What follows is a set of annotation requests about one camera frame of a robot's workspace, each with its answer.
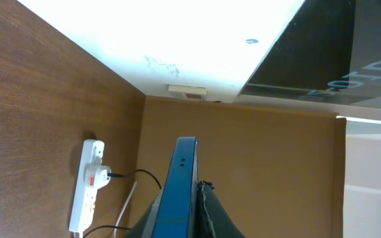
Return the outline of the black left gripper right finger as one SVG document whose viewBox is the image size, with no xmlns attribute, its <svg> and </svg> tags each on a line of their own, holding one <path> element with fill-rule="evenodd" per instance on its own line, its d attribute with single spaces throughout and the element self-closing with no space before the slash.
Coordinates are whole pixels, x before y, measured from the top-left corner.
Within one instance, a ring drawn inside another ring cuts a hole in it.
<svg viewBox="0 0 381 238">
<path fill-rule="evenodd" d="M 204 180 L 198 183 L 196 237 L 245 238 L 215 195 L 213 184 Z"/>
</svg>

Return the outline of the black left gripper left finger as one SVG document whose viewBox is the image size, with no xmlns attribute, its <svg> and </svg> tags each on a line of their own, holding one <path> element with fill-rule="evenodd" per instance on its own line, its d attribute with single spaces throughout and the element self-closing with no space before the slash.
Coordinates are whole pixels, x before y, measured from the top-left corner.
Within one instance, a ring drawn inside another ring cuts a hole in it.
<svg viewBox="0 0 381 238">
<path fill-rule="evenodd" d="M 157 213 L 161 203 L 161 197 L 163 190 L 159 191 L 159 194 L 149 205 L 143 216 L 139 219 L 136 225 L 134 225 L 124 238 L 151 238 L 155 227 Z"/>
</svg>

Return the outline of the blue Galaxy smartphone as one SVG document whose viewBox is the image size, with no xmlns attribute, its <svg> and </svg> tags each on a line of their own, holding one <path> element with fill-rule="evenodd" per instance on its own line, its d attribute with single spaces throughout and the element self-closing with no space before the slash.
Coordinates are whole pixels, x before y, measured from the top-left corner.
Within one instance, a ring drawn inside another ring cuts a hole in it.
<svg viewBox="0 0 381 238">
<path fill-rule="evenodd" d="M 198 155 L 195 137 L 176 141 L 152 238 L 191 238 L 194 233 Z"/>
</svg>

